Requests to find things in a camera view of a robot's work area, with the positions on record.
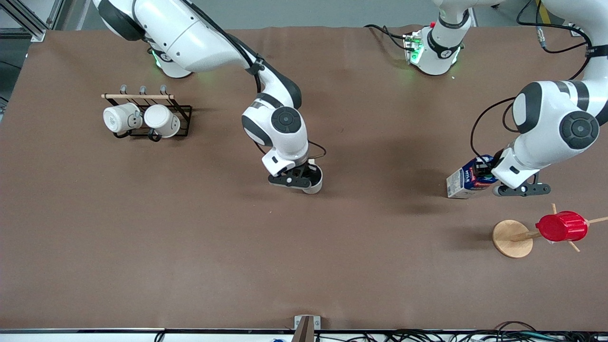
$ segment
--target mug handle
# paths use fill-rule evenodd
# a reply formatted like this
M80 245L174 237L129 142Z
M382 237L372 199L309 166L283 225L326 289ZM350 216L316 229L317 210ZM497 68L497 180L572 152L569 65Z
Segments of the mug handle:
M154 142L159 142L159 141L161 141L161 138L162 138L162 135L160 135L160 134L157 134L156 136L154 136L154 129L153 128L151 128L148 131L148 139L150 139L150 140L152 140Z
M121 135L118 135L118 134L112 132L112 134L114 134L114 136L117 137L117 138L119 138L119 139L126 138L129 135L131 135L131 133L133 133L133 130L128 130L128 131L122 133Z

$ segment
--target floor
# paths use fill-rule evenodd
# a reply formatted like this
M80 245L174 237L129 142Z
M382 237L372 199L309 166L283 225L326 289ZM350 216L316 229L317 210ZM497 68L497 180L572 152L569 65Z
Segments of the floor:
M499 8L480 7L475 10L479 26L514 26L515 17L526 0L507 0ZM361 27L374 23L389 27L407 24L428 24L437 20L437 8L429 0L233 0L226 10L225 0L195 0L225 29L260 29L269 26L329 26ZM91 0L73 0L64 9L64 30L105 30ZM0 27L12 27L4 13ZM524 20L531 20L534 8L524 13ZM0 60L21 67L30 46L27 39L0 39ZM19 69L0 64L0 120L10 99Z

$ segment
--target wooden base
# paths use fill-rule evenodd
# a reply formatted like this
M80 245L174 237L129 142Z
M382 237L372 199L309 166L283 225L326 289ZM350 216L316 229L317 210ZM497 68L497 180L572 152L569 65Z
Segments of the wooden base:
M529 232L523 224L514 220L498 222L492 231L492 242L496 249L504 256L518 259L527 256L532 251L534 242L532 239L514 242L511 238L514 235Z

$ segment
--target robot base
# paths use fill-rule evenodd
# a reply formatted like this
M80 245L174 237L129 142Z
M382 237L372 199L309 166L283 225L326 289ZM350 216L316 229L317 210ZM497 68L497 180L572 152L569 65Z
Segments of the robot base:
M460 47L449 58L439 58L425 43L428 39L431 28L425 27L420 31L405 37L405 47L411 47L414 51L406 51L406 61L410 65L415 65L425 74L437 76L445 74L452 64L456 63Z
M153 55L156 59L156 66L158 66L165 75L171 77L172 79L183 79L184 77L192 74L192 72L185 70L175 62L165 61L164 59L168 58L164 57L165 54L162 54L158 57L156 56L156 54Z
M504 256L519 259L527 256L532 251L534 242L532 239L523 241L512 241L511 238L518 234L529 233L530 230L515 220L498 222L492 231L492 242L496 249Z

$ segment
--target white mug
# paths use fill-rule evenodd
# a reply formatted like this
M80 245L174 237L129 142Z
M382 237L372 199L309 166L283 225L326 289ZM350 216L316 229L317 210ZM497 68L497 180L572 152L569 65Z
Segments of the white mug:
M103 121L114 133L140 128L143 124L139 107L131 102L104 109Z
M169 108L163 105L152 105L143 114L143 119L154 133L162 138L170 138L176 135L180 128L179 118Z

